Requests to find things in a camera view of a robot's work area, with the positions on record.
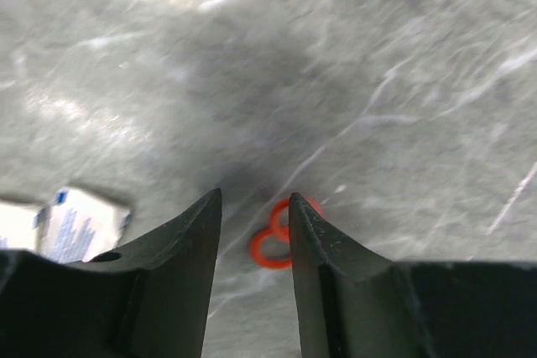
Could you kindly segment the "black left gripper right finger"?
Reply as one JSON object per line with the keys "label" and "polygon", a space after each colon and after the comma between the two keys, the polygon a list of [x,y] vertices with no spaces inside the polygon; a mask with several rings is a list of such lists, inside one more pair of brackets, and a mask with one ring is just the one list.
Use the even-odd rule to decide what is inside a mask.
{"label": "black left gripper right finger", "polygon": [[289,233],[304,357],[533,357],[532,262],[391,261],[299,194]]}

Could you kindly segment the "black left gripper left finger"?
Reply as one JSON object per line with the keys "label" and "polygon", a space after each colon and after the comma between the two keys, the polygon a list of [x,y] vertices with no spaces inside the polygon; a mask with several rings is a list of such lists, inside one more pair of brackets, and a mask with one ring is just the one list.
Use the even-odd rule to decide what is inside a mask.
{"label": "black left gripper left finger", "polygon": [[198,357],[222,224],[213,189],[89,262],[1,254],[4,357]]}

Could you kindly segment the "orange handled scissors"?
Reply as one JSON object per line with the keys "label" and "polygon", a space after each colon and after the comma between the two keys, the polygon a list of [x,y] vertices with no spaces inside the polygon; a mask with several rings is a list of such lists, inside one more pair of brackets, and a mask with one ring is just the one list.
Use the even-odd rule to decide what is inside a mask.
{"label": "orange handled scissors", "polygon": [[276,203],[268,218],[268,226],[253,236],[249,243],[248,251],[251,259],[260,267],[270,270],[286,270],[291,268],[290,257],[277,259],[266,257],[263,254],[263,243],[268,238],[274,238],[289,245],[289,227],[280,223],[281,215],[289,208],[289,198]]}

